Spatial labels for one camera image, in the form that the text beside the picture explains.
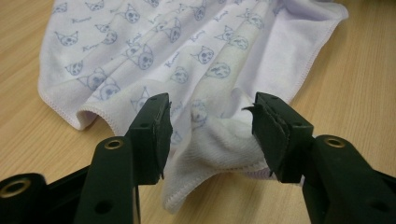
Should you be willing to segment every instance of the wooden table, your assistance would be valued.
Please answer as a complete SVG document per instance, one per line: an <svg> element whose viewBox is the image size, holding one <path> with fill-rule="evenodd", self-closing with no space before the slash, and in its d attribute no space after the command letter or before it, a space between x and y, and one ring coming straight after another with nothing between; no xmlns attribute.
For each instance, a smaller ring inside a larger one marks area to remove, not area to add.
<svg viewBox="0 0 396 224"><path fill-rule="evenodd" d="M291 105L314 126L352 142L376 169L396 176L396 2L338 0L349 11ZM102 119L76 131L41 101L38 54L52 1L0 1L0 180L21 173L48 182L91 162L112 136ZM181 210L161 207L162 183L141 187L143 223L308 223L300 187L217 175Z"/></svg>

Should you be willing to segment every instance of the wood grain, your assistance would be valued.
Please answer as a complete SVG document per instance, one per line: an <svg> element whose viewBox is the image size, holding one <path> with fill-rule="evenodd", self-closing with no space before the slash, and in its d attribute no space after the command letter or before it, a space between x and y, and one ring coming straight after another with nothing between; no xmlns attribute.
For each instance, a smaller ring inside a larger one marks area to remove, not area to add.
<svg viewBox="0 0 396 224"><path fill-rule="evenodd" d="M291 105L316 127L352 142L372 166L396 176L396 2L339 0L349 11ZM48 182L91 162L112 135L102 119L74 130L39 98L38 54L51 1L0 1L0 179L41 173ZM162 183L142 187L143 223L309 223L301 188L217 175L181 210L161 207Z"/></svg>

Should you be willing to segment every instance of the light wood surface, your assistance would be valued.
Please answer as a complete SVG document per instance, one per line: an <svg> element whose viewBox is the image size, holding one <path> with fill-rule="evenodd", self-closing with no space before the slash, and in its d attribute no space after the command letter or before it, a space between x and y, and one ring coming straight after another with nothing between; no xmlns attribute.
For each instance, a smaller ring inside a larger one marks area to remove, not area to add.
<svg viewBox="0 0 396 224"><path fill-rule="evenodd" d="M376 169L396 176L396 2L338 0L349 11L291 105L315 134L348 139ZM91 162L112 136L102 119L79 132L39 98L38 53L52 1L0 0L0 180L22 173L48 182ZM180 211L161 207L162 183L141 187L143 223L309 223L300 187L217 175Z"/></svg>

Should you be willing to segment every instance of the white towel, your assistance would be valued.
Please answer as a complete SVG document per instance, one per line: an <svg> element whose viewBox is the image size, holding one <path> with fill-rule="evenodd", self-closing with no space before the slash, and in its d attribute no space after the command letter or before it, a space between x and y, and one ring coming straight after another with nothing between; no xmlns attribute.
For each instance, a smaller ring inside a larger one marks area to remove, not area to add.
<svg viewBox="0 0 396 224"><path fill-rule="evenodd" d="M346 17L338 4L309 0L56 0L38 91L76 129L99 115L115 135L168 92L163 206L176 212L212 175L267 167L241 108L256 91L289 102Z"/></svg>

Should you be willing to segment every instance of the white fabric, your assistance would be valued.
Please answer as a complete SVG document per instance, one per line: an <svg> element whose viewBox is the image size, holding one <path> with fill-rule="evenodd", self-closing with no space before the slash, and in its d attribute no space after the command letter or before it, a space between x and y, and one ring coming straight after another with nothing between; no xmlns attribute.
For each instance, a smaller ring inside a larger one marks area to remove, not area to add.
<svg viewBox="0 0 396 224"><path fill-rule="evenodd" d="M40 54L42 99L76 129L115 135L168 92L174 127L163 206L210 176L267 167L251 135L256 91L289 102L344 7L309 0L56 0Z"/></svg>

